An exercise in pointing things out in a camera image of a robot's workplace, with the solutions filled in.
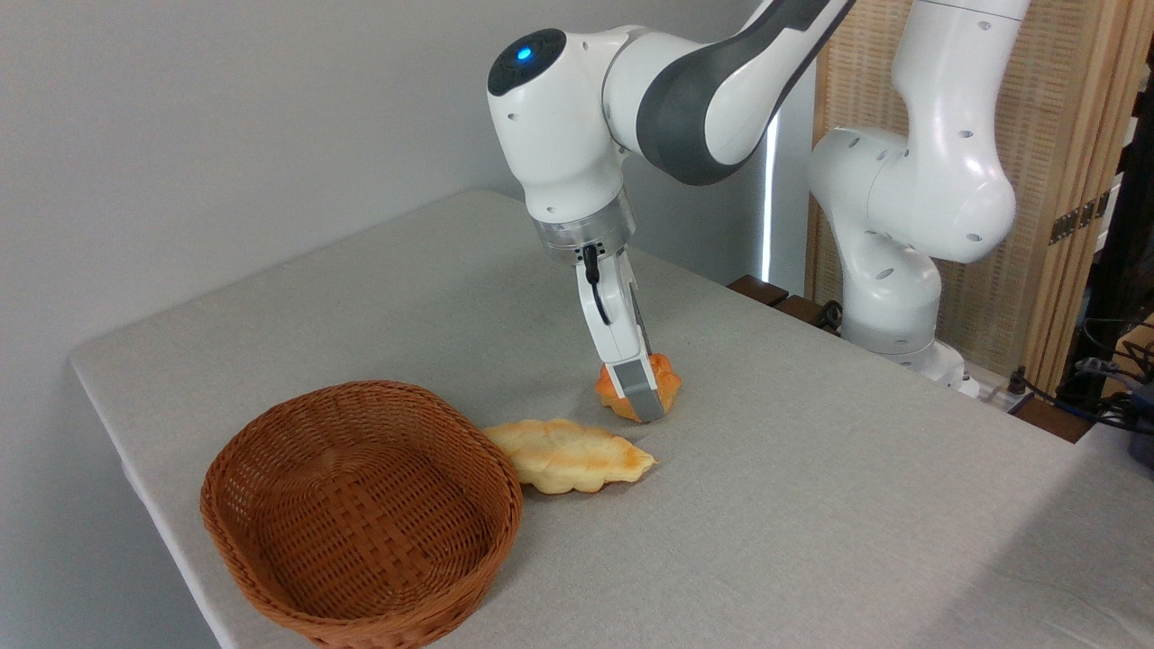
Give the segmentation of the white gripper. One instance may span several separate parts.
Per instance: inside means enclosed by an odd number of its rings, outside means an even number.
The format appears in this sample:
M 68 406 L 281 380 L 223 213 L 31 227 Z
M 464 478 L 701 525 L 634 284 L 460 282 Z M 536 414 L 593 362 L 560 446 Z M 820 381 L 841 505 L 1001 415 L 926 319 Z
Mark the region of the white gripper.
M 627 249 L 610 254 L 600 245 L 586 245 L 576 253 L 576 261 L 582 312 L 598 355 L 607 364 L 601 367 L 602 406 L 638 423 L 664 418 L 669 411 L 669 359 L 662 353 L 650 356 Z M 631 361 L 643 357 L 649 357 L 650 370 Z

